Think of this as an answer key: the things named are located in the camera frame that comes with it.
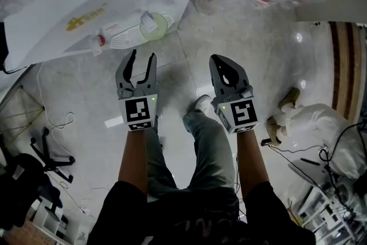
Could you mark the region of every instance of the wire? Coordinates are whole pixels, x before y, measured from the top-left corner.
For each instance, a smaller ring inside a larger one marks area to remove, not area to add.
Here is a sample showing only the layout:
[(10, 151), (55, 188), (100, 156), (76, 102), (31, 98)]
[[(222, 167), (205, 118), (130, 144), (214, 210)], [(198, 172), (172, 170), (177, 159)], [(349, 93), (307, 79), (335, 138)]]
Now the wire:
[(361, 131), (357, 128), (357, 131), (360, 135), (360, 138), (361, 138), (361, 141), (362, 141), (362, 145), (363, 145), (363, 151), (365, 153), (365, 159), (366, 159), (366, 164), (367, 164), (367, 150), (366, 150), (366, 144), (365, 144), (365, 141), (363, 140), (363, 137), (362, 137), (362, 134), (361, 134)]
[(243, 214), (244, 216), (246, 216), (246, 213), (244, 213), (242, 210), (240, 210), (240, 212), (242, 212), (242, 214)]
[(65, 193), (67, 194), (67, 195), (69, 195), (69, 197), (71, 198), (71, 200), (73, 200), (73, 202), (75, 203), (75, 205), (78, 207), (78, 209), (80, 210), (80, 211), (82, 211), (82, 213), (84, 213), (85, 215), (88, 215), (88, 216), (91, 216), (92, 218), (94, 218), (94, 219), (96, 219), (94, 216), (92, 216), (92, 215), (90, 215), (90, 214), (88, 214), (88, 213), (86, 213), (83, 209), (82, 209), (82, 207), (80, 207), (79, 205), (78, 205), (78, 203), (75, 201), (75, 199), (73, 198), (73, 196), (71, 196), (70, 195), (70, 193), (67, 191), (67, 189), (69, 188), (69, 187), (67, 187), (67, 188), (65, 188), (61, 183), (64, 183), (64, 184), (66, 184), (65, 182), (58, 182), (53, 176), (51, 176), (51, 174), (50, 173), (48, 173), (47, 172), (47, 174), (60, 186), (60, 187), (62, 187), (62, 189), (65, 191)]
[[(273, 151), (275, 151), (275, 152), (277, 152), (280, 156), (282, 156), (285, 160), (287, 160), (292, 166), (294, 166), (295, 168), (297, 168), (303, 175), (305, 175), (307, 178), (309, 178), (311, 181), (312, 181), (312, 183), (316, 186), (316, 187), (318, 187), (324, 194), (326, 194), (325, 192), (324, 192), (324, 190), (310, 177), (310, 176), (308, 176), (306, 173), (304, 173), (303, 172), (303, 170), (302, 169), (300, 169), (298, 166), (296, 166), (293, 162), (291, 162), (288, 158), (286, 158), (282, 153), (280, 153), (280, 152), (278, 152), (278, 151), (276, 151), (275, 149), (274, 149), (274, 147), (273, 146), (270, 146), (270, 144), (267, 144), (267, 146), (270, 148), (270, 149), (272, 149)], [(322, 151), (324, 151), (326, 154), (327, 154), (327, 151), (325, 150), (325, 149), (321, 149), (320, 150), (320, 153), (319, 153), (319, 157), (321, 158), (321, 152)], [(329, 166), (329, 158), (328, 158), (328, 156), (326, 157), (327, 158), (327, 166), (328, 166), (328, 169), (327, 169), (327, 172), (329, 173), (329, 176), (330, 176), (330, 181), (331, 181), (331, 184), (332, 184), (332, 186), (333, 186), (333, 188), (335, 189), (335, 193), (337, 194), (337, 197), (338, 197), (338, 200), (339, 200), (339, 202), (351, 213), (351, 214), (353, 214), (353, 210), (352, 209), (350, 209), (343, 201), (342, 201), (342, 199), (341, 199), (341, 197), (340, 197), (340, 194), (339, 194), (339, 191), (338, 191), (338, 189), (336, 188), (336, 186), (335, 186), (335, 184), (334, 184), (334, 181), (333, 181), (333, 179), (332, 179), (332, 175), (331, 175), (331, 171), (330, 171), (330, 166)]]
[(327, 165), (327, 173), (329, 174), (329, 177), (330, 177), (330, 182), (331, 182), (331, 185), (333, 186), (333, 188), (334, 188), (334, 190), (335, 190), (335, 194), (337, 195), (337, 197), (338, 197), (338, 200), (339, 200), (339, 202), (353, 215), (354, 214), (354, 212), (353, 212), (353, 210), (351, 209), (351, 208), (349, 208), (344, 202), (343, 202), (343, 200), (342, 200), (342, 197), (340, 196), (340, 194), (339, 194), (339, 189), (336, 187), (336, 185), (335, 185), (335, 183), (334, 183), (334, 180), (333, 180), (333, 175), (331, 174), (331, 169), (330, 169), (330, 164), (329, 164), (329, 162), (330, 162), (330, 159), (329, 159), (329, 153), (325, 150), (325, 149), (321, 149), (320, 150), (320, 152), (319, 152), (319, 158), (321, 159), (321, 160), (323, 160), (322, 159), (322, 157), (321, 157), (321, 153), (325, 153), (325, 156), (326, 156), (326, 165)]
[(336, 149), (337, 149), (337, 147), (338, 147), (338, 143), (339, 143), (339, 141), (340, 141), (340, 138), (344, 135), (344, 133), (345, 133), (348, 129), (350, 129), (350, 128), (352, 128), (352, 127), (355, 127), (355, 126), (358, 126), (358, 125), (361, 125), (361, 124), (364, 124), (364, 123), (365, 123), (365, 122), (355, 123), (354, 125), (350, 125), (349, 127), (347, 127), (347, 128), (345, 128), (345, 129), (344, 129), (344, 131), (339, 135), (339, 137), (338, 137), (338, 139), (337, 139), (337, 143), (335, 143), (335, 147), (334, 147), (333, 153), (331, 154), (331, 156), (330, 156), (330, 158), (329, 158), (329, 161), (333, 159), (333, 156), (334, 156), (334, 153), (335, 153), (335, 151), (336, 151)]
[(61, 182), (60, 182), (60, 186), (61, 186), (61, 187), (63, 187), (64, 189), (69, 189), (68, 184), (67, 184), (67, 183), (65, 183), (65, 182), (63, 182), (63, 181), (61, 181)]
[(311, 147), (306, 148), (306, 149), (300, 149), (300, 150), (296, 150), (296, 151), (291, 151), (291, 150), (282, 150), (282, 149), (279, 149), (279, 148), (277, 148), (275, 146), (271, 146), (271, 147), (274, 148), (274, 149), (276, 149), (276, 150), (278, 150), (278, 151), (280, 151), (280, 152), (290, 152), (290, 153), (297, 153), (297, 152), (301, 152), (301, 151), (307, 151), (307, 150), (309, 150), (311, 148), (315, 148), (315, 147), (321, 147), (321, 148), (323, 148), (323, 146), (321, 146), (321, 145), (314, 145), (314, 146), (311, 146)]
[(239, 171), (239, 156), (238, 153), (236, 154), (236, 165), (237, 165), (237, 176), (236, 176), (236, 195), (239, 192), (240, 188), (241, 188), (241, 184), (239, 183), (239, 178), (240, 178), (240, 171)]
[(100, 188), (92, 188), (90, 191), (89, 191), (89, 195), (92, 193), (93, 190), (99, 190), (99, 189), (104, 189), (104, 190), (108, 190), (110, 191), (111, 189), (108, 189), (108, 188), (105, 188), (105, 187), (100, 187)]
[(286, 161), (288, 161), (292, 166), (294, 166), (296, 169), (298, 169), (303, 175), (305, 175), (307, 178), (309, 178), (312, 183), (314, 183), (314, 185), (316, 187), (318, 187), (321, 191), (323, 191), (323, 189), (310, 177), (308, 176), (306, 173), (303, 172), (302, 169), (300, 169), (298, 166), (296, 166), (293, 162), (291, 162), (287, 157), (285, 157), (282, 153), (276, 151), (275, 149), (273, 149), (272, 146), (270, 146), (269, 144), (267, 145), (271, 150), (273, 150), (274, 152), (277, 152), (281, 157), (283, 157)]
[(5, 67), (4, 67), (4, 65), (3, 65), (3, 66), (2, 66), (2, 68), (1, 68), (0, 70), (1, 70), (1, 71), (3, 71), (3, 72), (4, 72), (4, 74), (6, 74), (6, 75), (11, 75), (12, 73), (19, 72), (19, 71), (21, 71), (22, 69), (25, 69), (25, 68), (27, 68), (27, 67), (23, 67), (23, 68), (16, 69), (16, 70), (14, 70), (14, 71), (10, 71), (10, 72), (8, 72), (7, 70), (5, 70)]
[[(45, 102), (44, 102), (44, 99), (43, 99), (43, 97), (42, 97), (42, 91), (41, 91), (41, 85), (40, 85), (40, 72), (41, 72), (41, 70), (42, 70), (42, 67), (44, 66), (44, 63), (45, 62), (43, 62), (42, 64), (41, 64), (41, 66), (40, 66), (40, 69), (38, 70), (38, 73), (37, 73), (37, 84), (38, 84), (38, 89), (39, 89), (39, 91), (40, 91), (40, 97), (41, 97), (41, 101), (42, 101), (42, 104), (43, 104), (43, 106), (44, 106), (44, 108), (45, 108), (45, 113), (46, 113), (46, 119), (47, 119), (47, 121), (48, 121), (48, 123), (51, 125), (51, 126), (53, 126), (53, 128), (52, 128), (52, 130), (51, 130), (51, 135), (52, 135), (52, 138), (55, 140), (55, 142), (62, 148), (62, 149), (64, 149), (67, 153), (69, 153), (72, 157), (75, 157), (69, 150), (67, 150), (65, 147), (63, 147), (59, 142), (58, 142), (58, 140), (55, 138), (55, 136), (54, 136), (54, 131), (55, 131), (55, 129), (58, 129), (58, 130), (63, 130), (63, 129), (65, 129), (67, 126), (70, 126), (73, 122), (75, 122), (75, 119), (76, 119), (76, 117), (75, 117), (75, 114), (73, 113), (73, 112), (69, 112), (68, 114), (67, 114), (67, 118), (66, 118), (66, 122), (63, 124), (63, 125), (58, 125), (58, 126), (55, 126), (50, 120), (49, 120), (49, 118), (48, 118), (48, 114), (47, 114), (47, 108), (46, 108), (46, 105), (45, 105)], [(71, 122), (69, 122), (69, 116), (70, 115), (73, 115), (73, 120), (71, 121)]]

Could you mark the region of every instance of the leg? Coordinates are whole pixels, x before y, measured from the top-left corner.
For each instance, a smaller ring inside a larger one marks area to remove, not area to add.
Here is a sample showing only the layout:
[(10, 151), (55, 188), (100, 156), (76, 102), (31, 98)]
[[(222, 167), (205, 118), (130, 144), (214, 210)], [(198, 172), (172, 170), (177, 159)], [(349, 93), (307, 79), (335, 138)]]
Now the leg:
[(186, 130), (194, 136), (197, 156), (196, 169), (188, 189), (233, 188), (235, 168), (222, 125), (200, 110), (186, 114), (183, 121)]
[(172, 174), (166, 166), (161, 144), (158, 138), (158, 122), (154, 128), (145, 130), (146, 153), (148, 163), (148, 194), (154, 198), (177, 191)]

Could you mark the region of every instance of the beige shoe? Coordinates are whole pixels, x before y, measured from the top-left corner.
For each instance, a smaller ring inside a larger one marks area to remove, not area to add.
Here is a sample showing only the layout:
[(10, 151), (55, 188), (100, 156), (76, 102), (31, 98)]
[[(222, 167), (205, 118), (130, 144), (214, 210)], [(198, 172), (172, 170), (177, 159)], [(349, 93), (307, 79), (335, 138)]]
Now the beige shoe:
[(285, 106), (288, 103), (293, 103), (293, 106), (296, 105), (296, 101), (299, 97), (300, 90), (297, 88), (293, 88), (286, 97), (283, 98), (283, 100), (278, 104), (278, 108), (282, 110), (282, 107)]
[(276, 132), (282, 126), (279, 126), (273, 117), (268, 118), (266, 122), (266, 130), (268, 131), (268, 135), (270, 137), (271, 143), (274, 146), (279, 146), (282, 142), (276, 137)]

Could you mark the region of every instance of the forearm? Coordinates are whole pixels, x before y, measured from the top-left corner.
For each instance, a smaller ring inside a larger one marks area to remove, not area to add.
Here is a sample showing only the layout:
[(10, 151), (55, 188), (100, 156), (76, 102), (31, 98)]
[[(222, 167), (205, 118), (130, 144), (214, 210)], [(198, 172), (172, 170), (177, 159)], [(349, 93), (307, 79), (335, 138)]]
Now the forearm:
[(258, 184), (269, 181), (253, 130), (237, 133), (239, 175), (243, 199)]
[(147, 159), (143, 130), (127, 133), (118, 180), (130, 183), (144, 194), (147, 193)]

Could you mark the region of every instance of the black cable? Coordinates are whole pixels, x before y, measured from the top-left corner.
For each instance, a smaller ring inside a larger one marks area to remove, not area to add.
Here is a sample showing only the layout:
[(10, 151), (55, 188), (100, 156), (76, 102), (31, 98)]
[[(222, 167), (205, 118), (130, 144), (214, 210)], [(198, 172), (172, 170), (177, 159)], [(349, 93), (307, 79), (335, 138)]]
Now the black cable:
[(366, 150), (366, 144), (365, 144), (365, 141), (363, 140), (363, 137), (362, 137), (362, 134), (361, 134), (361, 131), (357, 128), (357, 131), (361, 137), (361, 141), (362, 141), (362, 145), (363, 145), (363, 151), (365, 153), (365, 158), (366, 158), (366, 164), (367, 164), (367, 150)]
[(237, 182), (236, 182), (236, 195), (237, 193), (239, 192), (240, 188), (241, 188), (241, 185), (239, 183), (239, 177), (240, 177), (240, 171), (239, 171), (239, 157), (238, 155), (236, 155), (236, 164), (237, 164)]
[(340, 138), (344, 135), (344, 133), (349, 130), (350, 128), (352, 127), (355, 127), (355, 126), (358, 126), (358, 125), (361, 125), (361, 124), (364, 124), (365, 122), (361, 122), (361, 123), (355, 123), (354, 125), (350, 125), (349, 127), (345, 128), (344, 131), (339, 135), (338, 139), (337, 139), (337, 143), (335, 143), (335, 147), (334, 147), (334, 150), (333, 150), (333, 153), (331, 154), (331, 157), (329, 158), (329, 161), (333, 159), (333, 156), (334, 156), (334, 153), (338, 147), (338, 143), (340, 141)]
[(16, 73), (16, 72), (19, 72), (19, 71), (21, 71), (22, 69), (25, 69), (26, 67), (23, 67), (23, 68), (20, 68), (20, 69), (16, 69), (15, 71), (10, 71), (10, 72), (8, 72), (7, 70), (5, 70), (5, 67), (4, 66), (2, 66), (1, 68), (0, 68), (0, 70), (1, 71), (3, 71), (6, 75), (11, 75), (12, 73)]
[(242, 212), (242, 214), (243, 214), (244, 216), (246, 216), (246, 213), (244, 213), (242, 210), (240, 210), (240, 212)]
[(280, 153), (280, 152), (278, 152), (278, 151), (276, 151), (275, 149), (273, 149), (273, 147), (272, 146), (270, 146), (270, 145), (268, 145), (268, 147), (271, 149), (271, 150), (273, 150), (274, 152), (277, 152), (281, 157), (283, 157), (286, 161), (288, 161), (292, 166), (294, 166), (295, 168), (297, 168), (302, 174), (304, 174), (307, 178), (309, 178), (311, 181), (312, 181), (312, 183), (314, 183), (314, 185), (316, 186), (316, 187), (318, 187), (321, 191), (323, 191), (323, 189), (310, 177), (310, 176), (308, 176), (307, 174), (305, 174), (304, 172), (303, 172), (303, 170), (302, 169), (300, 169), (298, 166), (296, 166), (293, 162), (291, 162), (287, 157), (285, 157), (282, 153)]
[(280, 151), (280, 152), (290, 152), (290, 153), (297, 153), (297, 152), (301, 152), (301, 151), (308, 151), (309, 149), (311, 149), (311, 148), (315, 148), (315, 147), (321, 147), (321, 148), (323, 148), (323, 146), (321, 146), (321, 145), (314, 145), (314, 146), (311, 146), (311, 147), (309, 147), (309, 148), (306, 148), (306, 149), (300, 149), (300, 150), (296, 150), (296, 151), (291, 151), (291, 150), (282, 150), (282, 149), (279, 149), (279, 148), (277, 148), (277, 147), (275, 147), (275, 146), (271, 146), (272, 148), (274, 148), (274, 149), (277, 149), (278, 151)]
[(337, 195), (338, 197), (338, 200), (339, 202), (351, 213), (351, 215), (354, 215), (354, 212), (351, 208), (349, 208), (342, 200), (342, 197), (340, 196), (339, 194), (339, 189), (336, 187), (335, 183), (334, 183), (334, 180), (333, 180), (333, 175), (331, 174), (331, 169), (330, 169), (330, 159), (329, 159), (329, 153), (325, 150), (325, 149), (321, 149), (320, 152), (319, 152), (319, 158), (321, 160), (322, 157), (321, 157), (321, 153), (324, 152), (325, 153), (325, 156), (326, 156), (326, 165), (327, 165), (327, 173), (329, 174), (329, 177), (330, 177), (330, 182), (331, 182), (331, 185), (333, 186), (334, 190), (335, 190), (335, 194)]

